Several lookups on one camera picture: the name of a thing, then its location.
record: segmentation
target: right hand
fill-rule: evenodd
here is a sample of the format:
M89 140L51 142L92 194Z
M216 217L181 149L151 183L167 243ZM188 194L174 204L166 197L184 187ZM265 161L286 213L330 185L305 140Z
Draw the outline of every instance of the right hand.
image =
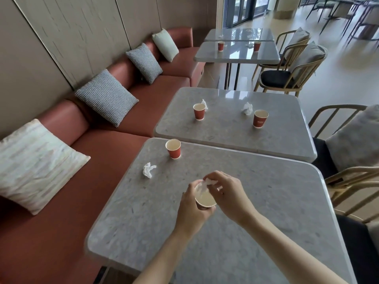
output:
M217 181L215 185L208 186L209 192L225 215L239 226L243 227L258 213L243 190L239 179L219 171L211 172L203 179L206 178Z

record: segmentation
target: marble table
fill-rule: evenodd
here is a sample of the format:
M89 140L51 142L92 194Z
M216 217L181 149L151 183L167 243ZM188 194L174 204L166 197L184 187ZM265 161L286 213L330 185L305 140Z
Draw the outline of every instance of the marble table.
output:
M103 265L137 275L175 225L188 183L215 169L240 178L255 207L283 233L355 284L341 232L320 172L306 162L182 143L172 160L165 139L150 138L86 239ZM153 177L142 174L151 162ZM262 248L218 208L189 243L172 283L288 283Z
M218 51L217 42L203 42L197 51L194 61L227 63L224 89L230 82L232 64L238 64L234 89L237 89L239 68L241 64L269 64L276 65L280 56L274 42L262 42L258 52L254 52L254 42L225 42L224 50Z
M205 38L205 41L261 41L273 42L274 36L270 28L222 28L211 29Z
M204 99L205 117L197 121L192 106ZM263 128L253 127L253 110L269 113ZM295 96L184 87L178 90L155 127L155 136L313 162L317 152Z

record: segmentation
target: red paper cup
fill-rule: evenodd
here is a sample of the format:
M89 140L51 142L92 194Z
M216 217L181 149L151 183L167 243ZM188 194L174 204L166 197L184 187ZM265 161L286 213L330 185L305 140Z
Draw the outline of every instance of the red paper cup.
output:
M262 128L268 118L268 112L263 109L258 109L254 112L253 126L254 128Z
M170 139L166 142L167 151L172 159L178 159L180 157L181 143L177 139Z
M254 52L258 52L260 48L261 42L254 42Z
M218 42L217 42L218 50L219 50L220 52L222 52L222 51L224 50L224 44L225 44L224 41L218 41Z
M205 114L205 104L196 104L193 106L195 117L197 120L203 120Z

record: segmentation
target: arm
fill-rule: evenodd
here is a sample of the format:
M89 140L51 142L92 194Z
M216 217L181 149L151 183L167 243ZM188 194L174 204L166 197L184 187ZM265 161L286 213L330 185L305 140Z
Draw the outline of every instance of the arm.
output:
M216 209L197 208L195 187L199 182L201 180L190 183L187 191L183 193L173 232L133 284L166 284L170 281L188 242Z
M208 186L216 203L264 249L291 284L347 284L259 214L238 179L217 171L205 178L218 181Z

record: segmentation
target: crumpled tissue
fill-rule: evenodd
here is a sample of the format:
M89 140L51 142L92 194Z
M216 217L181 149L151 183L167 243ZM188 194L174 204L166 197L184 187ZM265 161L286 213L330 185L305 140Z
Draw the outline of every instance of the crumpled tissue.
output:
M206 102L205 102L205 100L202 100L201 103L202 103L203 105L205 105L205 111L207 111L207 110L208 110L208 107L206 106Z
M143 167L143 175L148 178L153 177L150 171L156 167L157 167L156 165L150 165L150 162L146 163L145 166Z
M200 195L206 190L208 190L208 188L206 187L207 185L214 185L217 182L217 180L210 180L209 178L206 178L196 186L196 192Z
M248 102L243 106L242 111L245 115L251 115L253 113L253 105L249 104Z

